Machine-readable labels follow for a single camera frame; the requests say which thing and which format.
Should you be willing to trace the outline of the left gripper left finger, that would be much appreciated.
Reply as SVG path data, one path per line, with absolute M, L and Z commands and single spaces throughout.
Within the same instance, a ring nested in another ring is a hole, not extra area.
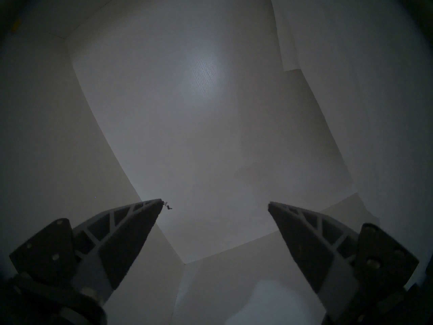
M 165 206 L 153 199 L 103 211 L 75 228 L 59 218 L 17 247 L 17 273 L 48 285 L 90 288 L 105 302 L 138 257 Z

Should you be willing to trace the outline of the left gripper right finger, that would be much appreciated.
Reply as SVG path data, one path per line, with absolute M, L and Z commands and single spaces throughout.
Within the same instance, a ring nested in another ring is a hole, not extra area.
M 268 204 L 291 256 L 326 310 L 325 319 L 380 319 L 393 309 L 419 260 L 373 223 L 355 232 L 338 220 Z

